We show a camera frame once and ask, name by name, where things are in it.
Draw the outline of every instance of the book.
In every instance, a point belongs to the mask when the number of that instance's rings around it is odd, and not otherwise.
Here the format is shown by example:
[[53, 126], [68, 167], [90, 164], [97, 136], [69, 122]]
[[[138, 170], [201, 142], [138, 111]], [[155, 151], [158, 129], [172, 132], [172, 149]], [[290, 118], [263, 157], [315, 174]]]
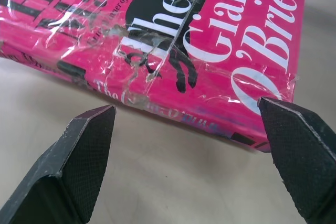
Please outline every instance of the book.
[[0, 0], [0, 56], [263, 152], [305, 0]]

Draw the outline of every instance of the book spine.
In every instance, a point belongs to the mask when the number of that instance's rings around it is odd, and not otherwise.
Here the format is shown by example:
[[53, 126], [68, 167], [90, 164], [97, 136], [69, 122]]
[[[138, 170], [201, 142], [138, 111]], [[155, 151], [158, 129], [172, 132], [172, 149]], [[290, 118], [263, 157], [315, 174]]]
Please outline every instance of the book spine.
[[71, 81], [71, 78], [69, 76], [62, 73], [58, 69], [37, 61], [33, 56], [27, 54], [26, 52], [22, 52], [15, 47], [12, 47], [10, 44], [4, 41], [0, 41], [0, 57], [15, 61], [17, 63], [21, 63], [31, 68], [35, 68], [44, 73], [56, 76], [57, 78]]

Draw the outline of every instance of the textured rubber surface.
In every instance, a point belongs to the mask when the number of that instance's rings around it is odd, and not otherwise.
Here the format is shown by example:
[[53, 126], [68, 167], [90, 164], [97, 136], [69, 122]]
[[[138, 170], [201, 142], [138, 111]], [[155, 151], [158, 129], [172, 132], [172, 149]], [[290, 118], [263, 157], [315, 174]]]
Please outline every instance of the textured rubber surface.
[[74, 118], [0, 210], [0, 223], [87, 223], [105, 174], [114, 118], [113, 106]]
[[336, 223], [336, 135], [314, 112], [259, 101], [275, 166], [308, 223]]
[[[113, 118], [114, 111], [106, 117]], [[91, 218], [109, 157], [106, 139], [111, 139], [113, 128], [106, 117], [90, 121], [63, 168], [62, 181], [84, 223]]]

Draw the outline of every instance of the beige table surface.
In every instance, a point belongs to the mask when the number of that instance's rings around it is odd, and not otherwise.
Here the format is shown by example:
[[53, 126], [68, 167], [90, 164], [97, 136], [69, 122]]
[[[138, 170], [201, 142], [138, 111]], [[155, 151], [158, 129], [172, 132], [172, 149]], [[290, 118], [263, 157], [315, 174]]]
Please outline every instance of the beige table surface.
[[[306, 0], [296, 103], [336, 130], [336, 0]], [[0, 206], [76, 115], [111, 100], [0, 60]], [[118, 107], [91, 224], [303, 224], [271, 156]]]

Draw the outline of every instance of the clear plastic wrap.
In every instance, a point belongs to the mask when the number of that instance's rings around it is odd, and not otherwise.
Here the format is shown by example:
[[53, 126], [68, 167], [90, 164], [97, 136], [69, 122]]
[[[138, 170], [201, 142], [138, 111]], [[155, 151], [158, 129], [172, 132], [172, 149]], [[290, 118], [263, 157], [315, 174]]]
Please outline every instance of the clear plastic wrap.
[[0, 0], [1, 56], [267, 152], [293, 100], [304, 0]]

